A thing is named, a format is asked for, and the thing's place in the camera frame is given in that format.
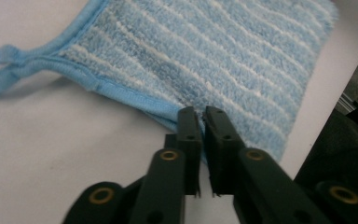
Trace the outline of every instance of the blue striped towel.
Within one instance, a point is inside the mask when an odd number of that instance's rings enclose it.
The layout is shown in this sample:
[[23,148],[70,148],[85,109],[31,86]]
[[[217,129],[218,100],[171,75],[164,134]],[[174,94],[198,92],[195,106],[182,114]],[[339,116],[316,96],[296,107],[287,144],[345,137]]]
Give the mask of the blue striped towel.
[[279,160],[336,18],[329,0],[90,0],[46,46],[0,48],[0,92],[53,70],[173,130],[213,105]]

